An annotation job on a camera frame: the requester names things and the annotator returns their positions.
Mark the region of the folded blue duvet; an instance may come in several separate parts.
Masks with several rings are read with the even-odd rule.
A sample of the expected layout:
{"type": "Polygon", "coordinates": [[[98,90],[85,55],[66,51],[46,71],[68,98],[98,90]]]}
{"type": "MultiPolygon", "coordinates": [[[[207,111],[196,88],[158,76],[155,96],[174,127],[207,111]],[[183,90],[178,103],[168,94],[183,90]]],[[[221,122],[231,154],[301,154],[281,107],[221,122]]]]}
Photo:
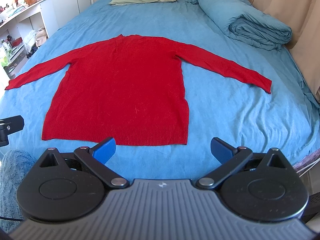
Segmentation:
{"type": "Polygon", "coordinates": [[[292,39],[292,29],[263,13],[248,0],[188,0],[197,4],[229,38],[264,50],[280,50],[292,39]]]}

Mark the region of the red long-sleeve sweater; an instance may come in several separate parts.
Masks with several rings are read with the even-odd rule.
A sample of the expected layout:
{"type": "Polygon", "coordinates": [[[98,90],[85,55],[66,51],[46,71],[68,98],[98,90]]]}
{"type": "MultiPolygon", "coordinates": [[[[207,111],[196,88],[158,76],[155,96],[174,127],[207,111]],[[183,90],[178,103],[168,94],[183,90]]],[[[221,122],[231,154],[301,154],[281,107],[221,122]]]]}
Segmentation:
{"type": "Polygon", "coordinates": [[[43,140],[113,137],[126,146],[185,145],[183,61],[271,91],[270,79],[234,61],[192,44],[139,35],[119,35],[39,63],[8,89],[66,70],[44,119],[43,140]]]}

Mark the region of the white shelf unit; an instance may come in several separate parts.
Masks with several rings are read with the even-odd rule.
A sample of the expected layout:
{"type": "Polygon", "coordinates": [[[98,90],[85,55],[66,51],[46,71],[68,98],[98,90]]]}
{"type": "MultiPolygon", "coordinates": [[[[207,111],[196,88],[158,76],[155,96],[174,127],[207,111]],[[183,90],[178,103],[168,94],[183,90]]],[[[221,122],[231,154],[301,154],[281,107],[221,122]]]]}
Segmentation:
{"type": "Polygon", "coordinates": [[[8,64],[1,66],[9,79],[17,76],[27,59],[28,35],[41,27],[50,37],[57,31],[57,22],[51,0],[39,0],[31,6],[8,10],[9,17],[1,24],[1,40],[12,46],[8,64]]]}

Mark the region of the beige curtain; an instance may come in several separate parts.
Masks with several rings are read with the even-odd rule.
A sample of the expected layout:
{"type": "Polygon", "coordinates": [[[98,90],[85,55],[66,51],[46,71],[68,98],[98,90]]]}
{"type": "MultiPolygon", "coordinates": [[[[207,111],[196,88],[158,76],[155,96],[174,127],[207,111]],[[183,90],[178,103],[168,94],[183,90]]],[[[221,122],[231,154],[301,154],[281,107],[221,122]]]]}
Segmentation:
{"type": "Polygon", "coordinates": [[[319,0],[249,0],[253,6],[291,27],[287,44],[303,77],[319,100],[319,0]]]}

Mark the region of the blue fuzzy cloth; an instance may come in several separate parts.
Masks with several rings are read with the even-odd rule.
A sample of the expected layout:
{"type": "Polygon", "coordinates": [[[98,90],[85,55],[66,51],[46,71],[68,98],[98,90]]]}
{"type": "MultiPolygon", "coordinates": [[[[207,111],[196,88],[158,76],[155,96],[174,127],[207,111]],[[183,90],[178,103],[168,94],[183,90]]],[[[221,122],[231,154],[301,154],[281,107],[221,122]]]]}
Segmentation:
{"type": "Polygon", "coordinates": [[[23,220],[16,200],[17,189],[35,164],[35,159],[25,151],[7,152],[1,161],[1,229],[9,233],[23,220]]]}

